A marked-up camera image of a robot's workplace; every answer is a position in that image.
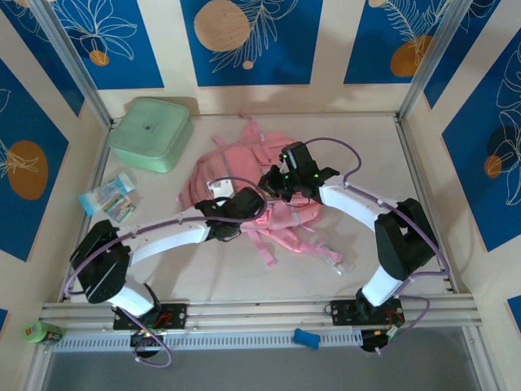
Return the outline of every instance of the wall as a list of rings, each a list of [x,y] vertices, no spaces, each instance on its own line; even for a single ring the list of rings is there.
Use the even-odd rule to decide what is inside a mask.
[[[141,15],[125,8],[133,7],[134,1],[138,1]],[[112,37],[94,32],[80,42],[77,34],[81,29],[77,26],[83,22],[78,16],[65,16],[60,10],[65,6],[60,4],[66,3],[52,4],[114,117],[122,116],[138,96],[176,97],[174,101],[202,114],[395,112],[442,19],[443,5],[448,4],[447,0],[408,0],[406,3],[421,11],[421,17],[431,4],[436,8],[431,11],[437,14],[436,21],[422,27],[418,24],[415,31],[407,32],[403,27],[414,23],[413,16],[408,16],[408,24],[393,27],[396,11],[388,5],[404,7],[401,0],[391,0],[387,5],[382,0],[285,0],[280,3],[282,11],[288,11],[284,14],[276,13],[273,7],[277,6],[263,0],[110,0],[103,2],[103,8],[112,4],[112,17],[125,19],[120,23],[124,27],[117,28],[119,46],[114,46],[109,41]],[[94,0],[91,4],[98,3],[102,2]],[[244,14],[230,5],[235,3]],[[251,45],[238,54],[233,52],[234,42],[246,39],[244,32],[251,31],[248,21],[252,21],[245,22],[241,15],[256,15],[260,5],[277,17],[266,16],[258,39],[247,41]],[[208,14],[214,16],[205,20],[199,16],[206,6],[214,7],[208,8]],[[216,19],[221,12],[225,17],[219,24]],[[209,26],[210,37],[206,39],[201,37],[202,24]],[[111,34],[116,31],[112,26],[105,27]],[[142,46],[133,43],[139,34]],[[411,42],[417,47],[416,57]],[[124,80],[119,87],[110,87],[105,81],[112,77]],[[149,88],[136,87],[136,83],[148,83]]]
[[[487,140],[501,126],[498,113],[504,108],[496,95],[505,59],[514,53],[509,43],[519,38],[519,20],[519,1],[501,0],[434,107],[422,97],[406,122],[449,255],[475,296],[508,389],[519,389],[521,383],[521,335],[506,304],[521,293],[521,237],[509,236],[512,228],[519,229],[520,207],[506,204],[514,195],[506,190],[508,167],[487,171],[492,167]],[[500,57],[503,51],[506,57]],[[498,58],[501,66],[493,66]],[[491,213],[488,220],[482,218],[484,210]],[[505,210],[510,214],[501,221]],[[494,242],[490,235],[502,239]]]
[[[23,387],[34,349],[34,345],[22,341],[21,329],[25,323],[37,319],[44,302],[56,298],[63,271],[68,263],[68,255],[72,251],[71,246],[83,216],[77,196],[85,192],[90,183],[105,130],[100,127],[89,107],[84,105],[77,116],[1,12],[0,57],[2,66],[5,64],[23,86],[11,92],[12,99],[0,114],[0,120],[3,121],[3,118],[12,119],[11,110],[16,110],[17,113],[16,123],[2,123],[0,138],[15,138],[18,133],[21,138],[27,138],[27,134],[37,137],[38,132],[55,128],[61,133],[60,136],[53,135],[59,139],[60,148],[57,148],[57,143],[42,147],[48,162],[48,179],[47,183],[45,180],[43,182],[45,189],[42,190],[42,194],[48,193],[48,202],[42,207],[42,219],[36,239],[34,242],[31,240],[20,244],[25,246],[22,253],[27,252],[27,257],[9,246],[6,238],[10,237],[12,232],[9,227],[5,229],[2,226],[0,244],[8,250],[0,251],[0,308],[7,310],[8,314],[0,333],[0,389],[11,391]],[[0,82],[5,84],[7,71],[4,66],[2,69]],[[24,95],[22,88],[27,90],[32,98]],[[26,102],[28,107],[37,103],[43,113],[24,110],[24,107],[17,103],[16,95],[23,95],[24,101],[18,102]],[[44,120],[45,126],[43,122],[38,126],[31,125],[30,121],[36,115]],[[51,161],[55,160],[55,154],[63,149],[62,146],[67,149],[63,160],[59,156],[56,165],[53,166]],[[38,162],[42,161],[45,161],[45,158],[39,156]],[[8,170],[9,172],[0,178],[0,217],[2,224],[8,221],[11,229],[15,230],[28,225],[34,219],[34,216],[25,213],[33,210],[34,203],[42,200],[44,196],[38,200],[30,200],[32,195],[24,193],[24,190],[20,190],[21,187],[18,188],[14,184],[20,173],[32,173],[32,170],[20,166],[16,167],[15,173],[12,173],[11,169]],[[51,175],[53,171],[58,170],[52,186]],[[15,193],[20,197],[13,201]],[[11,202],[18,203],[16,208]]]

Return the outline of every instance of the white floor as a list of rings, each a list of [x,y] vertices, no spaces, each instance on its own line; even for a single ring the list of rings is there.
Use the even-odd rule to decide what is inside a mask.
[[[351,143],[361,154],[361,170],[351,181],[372,192],[404,200],[416,197],[405,157],[389,116],[344,115],[257,116],[264,131],[281,130],[305,141],[318,136],[335,137]],[[195,132],[177,167],[167,174],[134,169],[120,163],[111,153],[103,181],[125,171],[141,197],[138,209],[125,222],[135,225],[181,212],[176,201],[197,158],[211,151],[211,137],[237,140],[245,120],[234,116],[207,116],[194,119]],[[319,167],[330,166],[344,173],[356,165],[352,153],[339,144],[319,142],[309,146]],[[102,220],[102,213],[93,221]],[[378,266],[374,233],[360,222],[324,207],[323,219],[315,225],[330,247],[344,255],[352,270],[337,275],[321,258],[292,253],[266,240],[278,259],[270,268],[247,235],[230,243],[216,240],[175,248],[140,262],[131,268],[140,282],[148,282],[161,300],[237,301],[307,299],[351,296]],[[431,260],[424,270],[438,270]],[[445,293],[442,279],[427,278],[410,284],[408,293]]]

